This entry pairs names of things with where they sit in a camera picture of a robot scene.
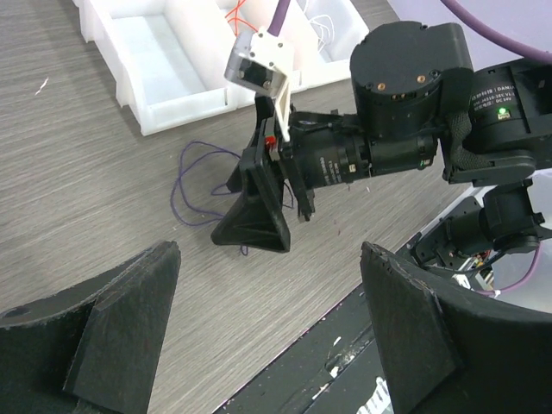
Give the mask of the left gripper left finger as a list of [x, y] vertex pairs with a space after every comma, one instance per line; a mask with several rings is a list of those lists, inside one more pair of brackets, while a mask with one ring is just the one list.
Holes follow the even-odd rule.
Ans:
[[1, 314], [3, 413], [145, 413], [172, 308], [179, 246]]

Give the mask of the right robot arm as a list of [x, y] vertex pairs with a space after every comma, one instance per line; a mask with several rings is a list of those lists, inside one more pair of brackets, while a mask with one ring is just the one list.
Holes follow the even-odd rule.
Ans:
[[294, 108], [283, 41], [243, 34], [226, 77], [255, 93], [256, 125], [228, 180], [237, 200], [212, 232], [219, 246], [286, 253], [282, 209], [290, 188], [298, 216], [314, 214], [314, 191], [423, 170], [437, 154], [451, 185], [486, 195], [443, 218], [410, 248], [421, 268], [456, 273], [492, 252], [534, 251], [551, 236], [551, 198], [536, 173], [551, 166], [551, 68], [528, 59], [474, 70], [461, 26], [393, 22], [369, 32], [349, 61], [356, 111]]

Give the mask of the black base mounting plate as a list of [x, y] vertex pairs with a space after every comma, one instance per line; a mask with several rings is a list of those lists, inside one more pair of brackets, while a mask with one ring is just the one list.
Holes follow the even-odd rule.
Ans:
[[219, 413], [390, 413], [364, 288], [358, 285]]

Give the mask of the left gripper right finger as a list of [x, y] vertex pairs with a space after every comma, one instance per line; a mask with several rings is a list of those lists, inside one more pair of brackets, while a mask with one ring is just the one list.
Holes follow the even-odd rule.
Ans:
[[550, 314], [487, 298], [370, 242], [361, 276], [397, 413], [550, 412]]

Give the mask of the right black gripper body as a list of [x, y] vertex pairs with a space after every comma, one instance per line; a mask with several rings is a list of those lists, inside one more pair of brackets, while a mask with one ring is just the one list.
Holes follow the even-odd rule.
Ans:
[[314, 191], [360, 179], [423, 170], [436, 155], [433, 96], [361, 103], [354, 114], [291, 110], [283, 140], [271, 98], [257, 96], [253, 158], [266, 163], [289, 185], [298, 214], [310, 219]]

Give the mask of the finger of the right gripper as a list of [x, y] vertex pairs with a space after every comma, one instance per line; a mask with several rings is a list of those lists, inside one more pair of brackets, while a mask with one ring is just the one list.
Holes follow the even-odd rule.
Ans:
[[291, 234], [283, 215], [284, 181], [264, 159], [245, 157], [238, 164], [241, 193], [215, 227], [217, 246], [245, 246], [287, 253]]
[[225, 185], [230, 193], [241, 193], [242, 192], [242, 160], [238, 160], [233, 172], [230, 174]]

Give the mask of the white six-compartment organizer tray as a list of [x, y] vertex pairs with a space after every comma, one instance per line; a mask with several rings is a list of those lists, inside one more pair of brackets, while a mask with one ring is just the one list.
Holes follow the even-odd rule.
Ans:
[[[143, 135], [249, 106], [254, 94], [227, 82], [235, 38], [270, 24], [274, 1], [80, 1], [80, 30], [116, 82], [116, 100]], [[294, 1], [281, 29], [293, 45], [292, 90], [347, 79], [368, 34], [350, 1]]]

